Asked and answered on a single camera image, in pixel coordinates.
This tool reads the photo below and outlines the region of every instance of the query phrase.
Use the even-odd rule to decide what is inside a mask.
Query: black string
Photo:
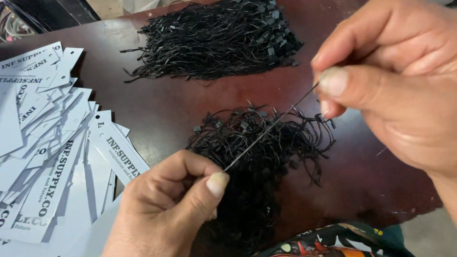
[[[286,166],[296,169],[298,163],[293,160],[302,162],[311,183],[320,185],[320,157],[327,159],[324,152],[335,143],[331,120],[320,114],[308,118],[301,112],[286,112],[283,114],[291,120],[278,121],[282,114],[269,118],[263,109],[250,106],[208,114],[187,147],[225,169],[269,130],[227,170],[230,182],[218,207],[218,218],[206,224],[215,242],[247,255],[265,246],[274,235],[272,226],[281,210],[274,191],[287,174]],[[227,118],[220,120],[218,115],[224,113]]]
[[[132,72],[124,69],[136,78],[170,75],[214,80],[263,73],[297,65],[289,57],[303,45],[280,9],[265,0],[189,3],[180,11],[147,21],[139,31],[148,37],[146,46],[121,50],[142,52],[138,58],[142,66]]]

